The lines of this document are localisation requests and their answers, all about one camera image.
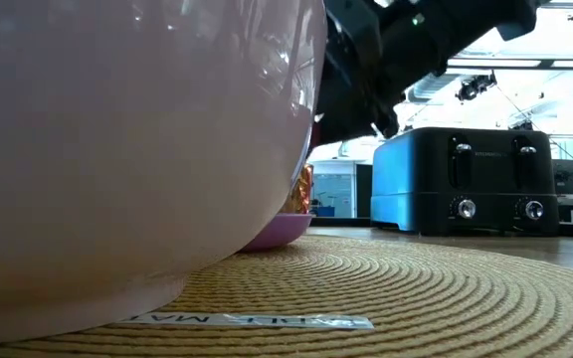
pink bowl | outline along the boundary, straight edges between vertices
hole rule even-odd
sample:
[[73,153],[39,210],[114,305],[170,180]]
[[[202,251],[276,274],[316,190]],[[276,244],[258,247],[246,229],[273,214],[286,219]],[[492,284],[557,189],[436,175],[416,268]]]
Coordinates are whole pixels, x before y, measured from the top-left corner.
[[155,310],[272,219],[323,5],[0,0],[0,342]]
[[312,217],[311,214],[277,214],[240,252],[273,249],[291,243],[304,234]]

round placemat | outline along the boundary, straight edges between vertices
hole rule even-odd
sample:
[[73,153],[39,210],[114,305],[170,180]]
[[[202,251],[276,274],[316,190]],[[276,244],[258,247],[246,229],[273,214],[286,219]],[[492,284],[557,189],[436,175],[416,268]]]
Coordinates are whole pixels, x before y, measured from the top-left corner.
[[305,237],[191,275],[160,311],[368,317],[373,330],[111,324],[0,356],[573,357],[573,270],[422,244]]

black robotic arm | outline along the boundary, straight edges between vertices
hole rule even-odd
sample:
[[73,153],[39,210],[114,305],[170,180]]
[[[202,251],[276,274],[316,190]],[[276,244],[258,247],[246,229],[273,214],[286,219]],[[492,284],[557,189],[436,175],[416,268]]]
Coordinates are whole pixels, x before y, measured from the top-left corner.
[[312,146],[373,135],[399,124],[404,90],[492,28],[504,40],[531,32],[550,0],[325,0],[326,58]]

toaster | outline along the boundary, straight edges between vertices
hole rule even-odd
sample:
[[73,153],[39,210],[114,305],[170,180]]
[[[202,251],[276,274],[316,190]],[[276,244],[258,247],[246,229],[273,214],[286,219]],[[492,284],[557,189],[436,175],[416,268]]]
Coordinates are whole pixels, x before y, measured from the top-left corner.
[[375,151],[371,221],[425,235],[492,229],[555,235],[558,201],[540,131],[418,128]]

printed label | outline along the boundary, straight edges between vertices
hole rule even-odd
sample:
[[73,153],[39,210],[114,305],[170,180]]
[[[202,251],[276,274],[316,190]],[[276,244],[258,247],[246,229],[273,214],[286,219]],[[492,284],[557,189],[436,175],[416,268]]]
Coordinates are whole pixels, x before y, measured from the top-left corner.
[[332,329],[374,329],[365,317],[339,315],[257,315],[257,314],[214,314],[186,312],[150,312],[131,317],[119,323],[176,324],[209,326],[269,326]]

